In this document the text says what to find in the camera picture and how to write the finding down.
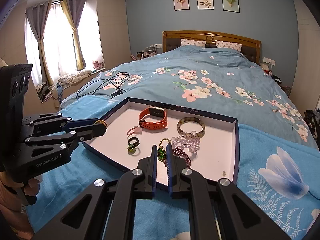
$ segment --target metal bolt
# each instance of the metal bolt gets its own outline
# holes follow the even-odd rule
[[[229,186],[229,185],[230,185],[230,180],[228,180],[228,179],[221,179],[221,180],[220,180],[220,184],[221,184],[222,186]]]
[[[134,170],[132,171],[132,174],[135,175],[135,176],[139,176],[139,175],[142,174],[142,170],[140,170],[140,169],[134,169]]]
[[[184,175],[190,175],[192,173],[192,169],[189,169],[189,168],[185,168],[182,170],[182,173]]]
[[[103,184],[104,184],[104,180],[103,180],[103,179],[96,179],[96,180],[94,181],[94,185],[95,185],[96,187],[101,187]]]

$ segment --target gray wall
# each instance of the gray wall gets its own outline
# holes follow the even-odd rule
[[[293,0],[239,0],[240,13],[223,11],[222,0],[214,10],[174,11],[172,0],[126,0],[131,52],[162,43],[162,31],[206,30],[232,33],[260,40],[263,56],[276,61],[273,73],[292,86],[298,57],[298,23]]]

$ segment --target headboard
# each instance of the headboard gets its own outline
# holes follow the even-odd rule
[[[209,31],[164,31],[163,36],[163,52],[167,52],[181,46],[181,39],[194,41],[207,41],[207,48],[216,48],[216,42],[226,41],[242,44],[241,53],[250,61],[257,64],[260,63],[260,46],[261,41],[250,38]]]

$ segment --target pink hair tie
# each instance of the pink hair tie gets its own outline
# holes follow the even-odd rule
[[[133,134],[142,134],[142,128],[135,126],[135,127],[131,128],[129,131],[127,131],[127,135],[133,135]]]

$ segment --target orange smartwatch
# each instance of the orange smartwatch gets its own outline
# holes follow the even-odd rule
[[[159,122],[146,122],[145,120],[142,120],[143,117],[148,114],[152,116],[162,117],[163,119]],[[139,114],[139,125],[140,127],[148,130],[163,129],[168,125],[167,112],[163,108],[149,106]]]

